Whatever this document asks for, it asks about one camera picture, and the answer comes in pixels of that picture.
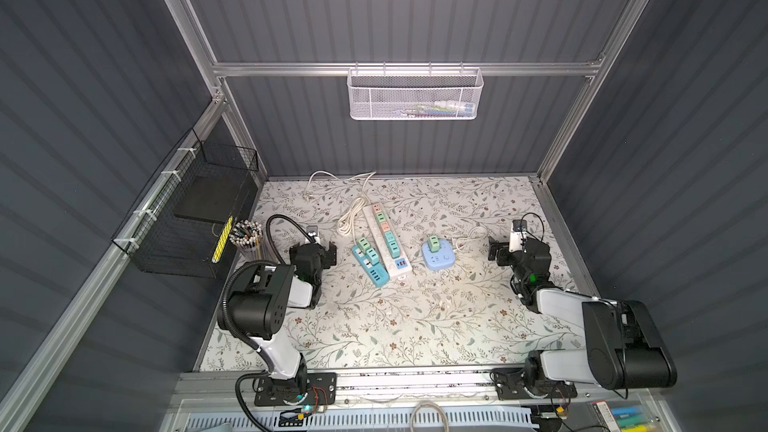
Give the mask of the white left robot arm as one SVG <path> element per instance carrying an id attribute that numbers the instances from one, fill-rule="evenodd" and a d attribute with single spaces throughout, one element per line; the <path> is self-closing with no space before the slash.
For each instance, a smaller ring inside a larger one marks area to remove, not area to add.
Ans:
<path id="1" fill-rule="evenodd" d="M 265 369 L 238 378 L 236 393 L 249 381 L 254 405 L 305 406 L 335 402 L 337 375 L 311 372 L 306 358 L 293 345 L 284 322 L 289 309 L 311 310 L 322 294 L 323 273 L 337 265 L 337 247 L 324 246 L 294 219 L 270 216 L 264 225 L 267 244 L 274 247 L 271 226 L 283 220 L 306 239 L 289 249 L 289 258 L 276 254 L 274 261 L 243 264 L 226 279 L 217 307 L 218 327 L 248 346 L 262 359 Z"/>

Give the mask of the light green plug adapter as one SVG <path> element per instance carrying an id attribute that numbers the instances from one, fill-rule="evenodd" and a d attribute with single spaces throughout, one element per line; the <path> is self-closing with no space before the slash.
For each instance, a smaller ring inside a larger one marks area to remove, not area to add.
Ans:
<path id="1" fill-rule="evenodd" d="M 370 242 L 365 237 L 359 238 L 357 240 L 357 243 L 363 252 L 367 252 L 369 249 L 372 248 Z"/>

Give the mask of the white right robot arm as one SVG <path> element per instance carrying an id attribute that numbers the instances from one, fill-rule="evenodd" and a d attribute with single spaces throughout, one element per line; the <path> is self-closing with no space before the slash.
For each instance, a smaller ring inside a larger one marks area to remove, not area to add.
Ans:
<path id="1" fill-rule="evenodd" d="M 573 349 L 529 353 L 517 379 L 502 379 L 508 369 L 492 371 L 498 395 L 523 390 L 535 399 L 559 391 L 575 396 L 577 384 L 598 385 L 613 392 L 670 388 L 678 372 L 645 304 L 567 291 L 550 280 L 550 247 L 525 232 L 508 242 L 489 241 L 488 259 L 512 270 L 510 286 L 529 311 L 564 321 L 584 333 Z"/>

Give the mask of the teal plug adapter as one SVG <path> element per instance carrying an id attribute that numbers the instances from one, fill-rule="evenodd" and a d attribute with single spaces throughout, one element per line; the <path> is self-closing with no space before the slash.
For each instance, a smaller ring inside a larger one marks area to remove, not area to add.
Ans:
<path id="1" fill-rule="evenodd" d="M 367 249 L 366 256 L 368 257 L 372 265 L 376 265 L 380 263 L 380 255 L 378 254 L 375 248 Z"/>

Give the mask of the blue square power socket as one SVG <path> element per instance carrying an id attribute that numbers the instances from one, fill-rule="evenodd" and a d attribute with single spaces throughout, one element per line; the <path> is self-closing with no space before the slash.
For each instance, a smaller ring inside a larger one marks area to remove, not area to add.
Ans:
<path id="1" fill-rule="evenodd" d="M 438 253 L 431 253 L 427 241 L 422 245 L 422 256 L 426 267 L 431 271 L 440 271 L 451 268 L 456 262 L 456 255 L 452 244 L 443 238 L 439 238 L 441 249 Z"/>

